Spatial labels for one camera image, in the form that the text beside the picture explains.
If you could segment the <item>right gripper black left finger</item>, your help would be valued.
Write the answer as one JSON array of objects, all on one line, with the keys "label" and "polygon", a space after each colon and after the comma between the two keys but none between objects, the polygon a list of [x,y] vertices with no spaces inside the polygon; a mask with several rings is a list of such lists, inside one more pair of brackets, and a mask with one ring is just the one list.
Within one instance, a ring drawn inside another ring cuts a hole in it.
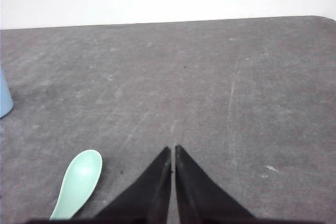
[{"label": "right gripper black left finger", "polygon": [[140,177],[94,220],[100,223],[167,223],[171,195],[171,150],[162,149]]}]

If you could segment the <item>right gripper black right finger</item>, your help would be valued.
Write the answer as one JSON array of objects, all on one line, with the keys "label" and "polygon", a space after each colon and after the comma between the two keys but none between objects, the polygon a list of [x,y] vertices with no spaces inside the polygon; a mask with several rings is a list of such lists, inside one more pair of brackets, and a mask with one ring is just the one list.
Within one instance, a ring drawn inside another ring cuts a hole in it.
[{"label": "right gripper black right finger", "polygon": [[239,223],[256,217],[222,190],[178,145],[175,147],[175,185],[180,223]]}]

